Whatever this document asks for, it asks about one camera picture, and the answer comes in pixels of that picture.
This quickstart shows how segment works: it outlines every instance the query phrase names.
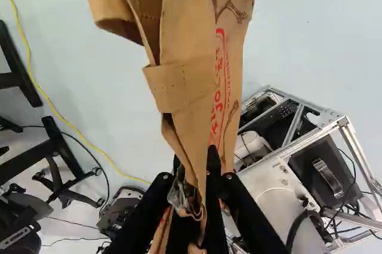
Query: black cable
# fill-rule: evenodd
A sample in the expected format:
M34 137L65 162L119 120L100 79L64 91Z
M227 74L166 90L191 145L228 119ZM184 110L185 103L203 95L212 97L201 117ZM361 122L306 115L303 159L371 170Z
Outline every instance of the black cable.
M357 212L356 209L354 209L351 205L346 205L346 207L347 207L348 209L354 211L355 215L358 215L358 216L362 216L362 217L364 217L364 218L371 219L369 216L364 215L363 213L361 213L361 212L359 212L359 211ZM371 232L371 234L372 234L376 239L382 240L382 238L379 237L377 234L375 234L373 230L370 230L370 232Z
M377 236L373 230L370 230L371 234L376 238L376 239L379 239L379 240L382 240L381 237Z
M285 247L288 250L289 253L292 253L293 248L293 242L297 235L297 231L300 227L300 225L303 223L303 221L311 216L315 216L318 218L318 221L321 221L320 214L317 212L314 212L312 210L304 210L303 213L297 216L297 218L293 221L291 228L289 229L288 238L286 238Z
M234 154L234 156L236 156L238 159L240 159L241 162L244 163L245 166L248 166L248 164L245 163L245 161L244 161L242 158L239 158L239 157L236 155L236 153L233 153L233 154Z
M335 219L333 219L333 230L335 239L338 239L337 224L335 223Z
M242 134L242 133L240 134L240 137L241 137L241 141L243 142L243 145L245 146L245 149L248 151L248 154L249 154L250 157L252 158L252 161L253 161L253 162L256 162L256 160L253 158L252 153L249 151L249 149L248 149L248 147L247 147L247 144L246 144L245 141L244 141L244 138L243 138L243 134Z
M340 233L346 233L346 232L351 232L351 231L354 231L354 230L357 230L357 229L361 229L362 227L361 226L357 226L357 227L353 227L353 228L349 228L349 229L345 229L345 230L339 230L337 232L333 232L333 233L328 233L327 235L333 235L333 234L340 234Z
M77 222L67 221L67 220L64 220L64 219L59 219L59 218L50 217L50 216L47 216L46 218L49 218L49 219L53 219L53 220L57 220L57 221L66 222L66 223L69 223L69 224L74 224L74 225L78 225L78 226L82 226L82 227L87 227L87 228L92 228L92 229L96 229L96 230L98 230L97 227L89 226L89 225L84 225L84 224L77 223Z
M21 126L22 128L45 128L44 126ZM100 207L100 211L99 211L99 214L101 213L102 211L102 208L109 202L109 198L110 198L110 183L109 183L109 179L107 178L107 175L106 175L106 172L104 171L103 167L101 166L101 164L99 163L99 161L96 159L96 157L91 153L91 151L82 143L80 142L77 138L75 138L74 136L72 136L71 134L69 133L65 133L64 131L60 131L62 134L66 135L67 137L70 137L71 139L73 139L76 143L78 143L84 150L86 150L86 152L91 156L91 158L95 161L95 163L99 166L99 168L101 169L104 177L105 177L105 180L106 180L106 185L107 185L107 198L105 200L105 202L103 203L103 205Z
M343 153L343 155L345 155L345 157L347 157L353 164L353 172L354 172L354 180L352 182L352 184L349 186L348 190L346 191L345 195L344 195L344 198L343 198L343 201L341 203L341 206L340 208L338 209L338 211L335 213L335 215L333 215L333 217L330 219L328 225L325 227L325 230L328 229L329 225L331 225L331 223L333 222L333 220L337 217L337 215L341 212L341 209L342 207L344 207L345 203L346 203L346 198L347 196L349 195L350 193L350 190L352 190L354 184L356 184L356 180L357 180L357 175L356 175L356 165L354 164L354 161L342 150L342 149L338 149L340 152Z
M52 244L50 245L41 245L42 247L52 247L53 245L55 245L56 243L58 242L61 242L61 241L80 241L80 240L86 240L86 241L95 241L95 240L105 240L105 239L108 239L110 240L109 237L106 237L106 238L62 238L60 240L57 240L55 242L53 242Z

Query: wire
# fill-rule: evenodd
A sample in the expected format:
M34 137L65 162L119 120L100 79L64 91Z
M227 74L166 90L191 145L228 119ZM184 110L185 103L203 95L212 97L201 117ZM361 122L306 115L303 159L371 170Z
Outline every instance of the wire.
M245 146L245 149L248 151L248 154L251 156L251 159L253 162L256 162L256 160L253 158L253 155L252 153L249 151L248 147L247 147L247 144L245 143L244 141L244 138L243 138L243 134L241 133L240 134L240 137L241 137L241 141L243 141L243 145Z
M10 4L12 5L12 8L13 8L13 13L14 13L14 18L15 18L15 21L16 21L16 25L17 25L17 29L19 30L19 33L20 33L20 36L24 42L24 45L26 47L26 66L27 66L27 72L28 72L28 75L29 75L29 78L31 80L31 82L33 83L33 85L35 86L35 88L41 93L41 95L44 97L44 99L47 101L49 107L51 108L51 110L53 111L53 113L56 115L57 118L59 118L62 122L64 122L67 126L69 126L78 136L79 138L86 144L88 145L90 148L94 149L95 151L99 152L101 155L103 155L106 160L109 162L109 164L115 169L115 171L117 173L119 173L121 176L125 177L125 178L129 178L129 179L132 179L132 180L136 180L136 181L139 181L139 182L144 182L148 185L150 185L151 183L144 180L144 179L140 179L140 178L136 178L135 176L131 176L131 175L126 175L125 173L122 173L118 168L117 166L115 165L115 163L112 161L112 159L100 148L94 146L93 144L91 144L89 141L86 140L86 138L82 135L82 133L73 125L71 124L70 122L68 122L68 120L66 120L65 118L63 118L59 112L56 110L56 108L54 107L51 99L48 97L47 94L45 94L45 92L42 90L42 88L40 88L40 86L37 84L37 82L35 81L34 77L33 77L33 74L32 74L32 67L31 67L31 57L30 57L30 47L29 47L29 44L28 44L28 41L25 37L25 34L23 32L23 29L21 28L21 24L20 24L20 20L19 20L19 15L18 15L18 12L17 12L17 7L14 3L13 0L9 0Z
M62 238L60 240L57 240L57 241L53 242L50 245L41 245L41 246L42 247L52 247L53 245L55 245L56 243L61 242L61 241L80 241L80 240L96 241L96 240L105 240L105 239L110 240L109 237L107 237L107 238Z
M341 206L340 208L338 209L338 211L335 213L335 215L333 215L333 217L330 219L328 225L325 227L325 230L328 229L328 227L331 225L331 223L333 222L333 220L337 217L337 215L341 212L341 209L342 207L344 207L345 203L346 203L346 198L348 196L348 194L350 193L350 190L352 190L354 184L356 184L356 180L357 180L357 175L356 175L356 165L354 164L354 161L342 150L342 149L338 149L340 152L342 152L343 155L345 155L345 157L347 157L353 164L353 172L354 172L354 180L352 182L352 184L349 186L348 190L346 191L345 195L344 195L344 198L343 198L343 201L341 203Z
M22 128L45 128L44 126L21 126ZM97 165L99 166L99 168L101 169L104 177L105 177L105 180L106 180L106 185L107 185L107 198L105 200L105 202L103 203L103 205L100 207L100 211L99 213L101 213L102 211L102 208L109 202L109 198L110 198L110 183L109 183L109 178L107 178L107 175L106 175L106 172L104 171L103 167L101 166L101 164L99 163L99 161L96 159L96 157L91 153L91 151L85 146L83 145L76 137L72 136L71 134L69 133L66 133L64 131L60 131L62 134L70 137L71 139L73 139L76 143L78 143L80 146L82 146L82 148L84 150L86 150L86 152L91 156L91 158L95 161L95 163L97 163Z
M371 219L369 216L367 216L367 215L361 213L359 210L353 208L351 205L346 205L345 207L348 208L348 209L350 209L350 210L352 210L352 211L354 211L355 215L358 215L358 216L362 216L362 217L364 217L364 218ZM377 235L374 233L373 230L370 230L370 232L371 232L371 234L372 234L375 238L377 238L377 239L379 239L379 240L382 240L382 238L379 237L379 236L377 236Z
M374 233L373 230L370 230L371 234L376 238L376 239L379 239L379 240L382 240L381 237L377 236L376 233Z
M306 219L306 218L309 218L309 217L316 217L318 218L318 221L320 222L320 226L321 228L323 228L322 226L322 220L321 220L321 217L320 217L320 214L317 213L317 212L314 212L312 210L304 210L300 215L298 215L296 217L296 219L293 221L292 223L292 226L291 228L289 229L289 232L288 232L288 236L286 238L286 243L285 243L285 247L287 249L287 251L289 253L292 253L292 248L293 248L293 242L294 242L294 239L297 235L297 231L300 227L300 225L303 223L303 221Z
M345 229L345 230L339 230L339 231L333 232L333 233L328 233L327 235L333 235L333 234L336 235L336 234L351 232L351 231L361 229L361 228L362 228L361 226L357 226L357 227L353 227L353 228L349 228L349 229Z
M245 163L245 161L244 161L242 158L239 158L239 157L236 155L236 153L233 153L233 154L234 154L234 156L236 156L238 159L240 159L241 162L244 163L245 166L248 166L248 164Z
M50 216L47 216L46 218L53 219L53 220L58 220L58 221L66 222L66 223L69 223L69 224L79 225L79 226L82 226L82 227L87 227L87 228L92 228L92 229L98 230L97 227L93 227L93 226L89 226L89 225L84 225L84 224L77 223L77 222L67 221L67 220L64 220L64 219L59 219L59 218L50 217Z

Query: chair leg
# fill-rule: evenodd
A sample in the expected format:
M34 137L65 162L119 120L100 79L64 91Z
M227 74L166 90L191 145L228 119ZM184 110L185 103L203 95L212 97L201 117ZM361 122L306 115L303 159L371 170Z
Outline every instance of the chair leg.
M98 202L95 202L93 199L71 190L65 190L62 193L62 196L65 196L71 200L76 200L82 203L89 204L90 206L93 206L94 208L99 208L101 206L101 204L99 204Z
M58 169L58 166L56 162L54 161L52 155L47 155L45 158L48 161L50 172L52 174L53 188L54 188L53 192L54 192L59 190L63 186L60 170Z
M54 192L53 182L51 182L47 178L43 178L41 175L39 175L39 173L35 174L32 177L32 180L40 182L41 184L43 184L43 186L48 188L51 192ZM71 200L64 196L59 196L58 199L61 201L62 209L67 208L71 203Z

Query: brown paper bag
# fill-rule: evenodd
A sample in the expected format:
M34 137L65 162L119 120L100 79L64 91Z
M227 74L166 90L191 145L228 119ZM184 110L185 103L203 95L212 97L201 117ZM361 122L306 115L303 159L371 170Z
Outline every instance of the brown paper bag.
M145 46L149 65L143 72L163 113L162 134L184 165L184 185L198 189L200 208L182 210L205 219L208 146L217 146L222 172L233 169L242 46L254 0L89 3L98 26Z

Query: black stand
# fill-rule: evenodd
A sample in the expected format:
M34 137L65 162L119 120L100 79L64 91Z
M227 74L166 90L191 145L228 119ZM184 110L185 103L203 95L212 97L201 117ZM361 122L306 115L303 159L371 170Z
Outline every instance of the black stand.
M0 20L0 47L11 69L9 73L0 74L0 90L3 88L19 87L34 108L42 106L42 101L20 60L8 29L2 20Z
M0 131L2 130L12 130L15 133L22 133L23 128L20 127L19 125L12 123L11 121L6 120L3 117L0 117Z
M259 206L234 173L221 176L220 159L215 146L208 150L207 169L207 224L202 248L209 254L228 254L219 198L229 207L235 217L249 253L289 254ZM174 177L160 173L144 194L141 202L126 219L120 232L108 247L106 254L143 254L149 248L164 211L170 206L167 194ZM186 254L189 243L195 243L200 230L199 222L192 218L172 217L166 254Z
M42 173L35 174L32 179L41 182L53 192L49 196L47 203L59 198L62 202L63 208L66 208L72 200L87 203L95 208L100 207L104 202L103 199L99 199L95 202L82 194L70 191L69 188L90 176L100 175L101 169L94 168L90 172L84 173L76 158L72 154L72 151L66 144L61 131L58 129L53 118L44 117L42 118L42 123L50 139L1 164L0 185L6 183L19 173L46 158L50 166L53 181L44 178ZM69 180L66 183L62 182L60 171L53 159L53 156L56 155L60 155L62 157L69 170L75 176L74 180Z

